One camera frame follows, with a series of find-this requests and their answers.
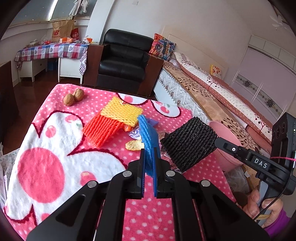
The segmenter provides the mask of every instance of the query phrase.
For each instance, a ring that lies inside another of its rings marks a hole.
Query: white wall
[[[224,0],[139,0],[138,5],[132,3],[133,0],[115,1],[103,35],[108,29],[117,28],[153,38],[165,25],[175,26],[222,57],[229,64],[224,80],[229,83],[233,79],[251,33]],[[96,28],[92,17],[101,14],[101,9],[95,7],[87,30],[96,40],[101,37],[102,23],[96,22]]]
[[[0,63],[11,61],[12,81],[18,83],[18,73],[16,62],[14,62],[17,51],[24,48],[28,43],[35,39],[41,39],[47,29],[39,29],[16,34],[0,41]]]
[[[86,35],[93,39],[93,42],[100,42],[105,23],[116,0],[97,0],[91,14]]]

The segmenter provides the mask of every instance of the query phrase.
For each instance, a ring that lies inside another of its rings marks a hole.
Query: patterned pillow
[[[211,69],[210,69],[211,75],[218,77],[221,79],[221,69],[219,69],[218,67],[216,67],[215,65],[211,64]]]
[[[175,47],[175,43],[167,40],[160,34],[154,34],[154,41],[149,53],[163,60],[168,60],[174,52]]]
[[[182,54],[182,53],[178,53],[178,52],[175,52],[174,53],[175,57],[176,57],[176,60],[178,62],[178,65],[180,66],[180,68],[182,68],[182,66],[184,64],[187,64],[187,65],[190,65],[194,68],[196,68],[197,70],[199,70],[200,72],[204,73],[205,75],[207,75],[208,77],[211,77],[211,75],[204,71],[202,68],[198,67],[190,58],[188,58],[185,54]]]

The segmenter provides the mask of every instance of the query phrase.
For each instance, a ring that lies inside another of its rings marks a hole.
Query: pink blanket
[[[12,170],[4,213],[13,228],[26,239],[28,233],[90,180],[104,182],[139,159],[128,151],[132,140],[120,130],[101,149],[82,135],[82,127],[115,95],[140,106],[143,114],[159,122],[157,131],[172,132],[191,117],[190,110],[125,94],[82,88],[85,97],[73,106],[62,100],[78,86],[57,85],[37,112]],[[235,201],[214,154],[188,170],[189,180],[210,180]],[[146,176],[142,200],[128,200],[123,240],[174,240],[170,199],[153,197],[152,179]]]

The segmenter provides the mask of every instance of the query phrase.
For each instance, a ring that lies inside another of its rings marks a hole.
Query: armchair cushion
[[[153,39],[147,36],[119,29],[109,29],[104,36],[103,44],[123,45],[148,52],[152,42]]]
[[[123,45],[110,44],[109,56],[130,59],[140,65],[144,51]]]
[[[145,69],[130,59],[107,57],[100,63],[99,73],[141,83],[145,77]]]

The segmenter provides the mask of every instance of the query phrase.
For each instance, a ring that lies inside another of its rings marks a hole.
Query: purple sleeve
[[[280,233],[284,227],[288,224],[290,221],[290,218],[287,217],[286,212],[284,209],[281,210],[278,218],[267,228],[265,228],[265,231],[269,234],[270,237],[274,237],[278,233]]]

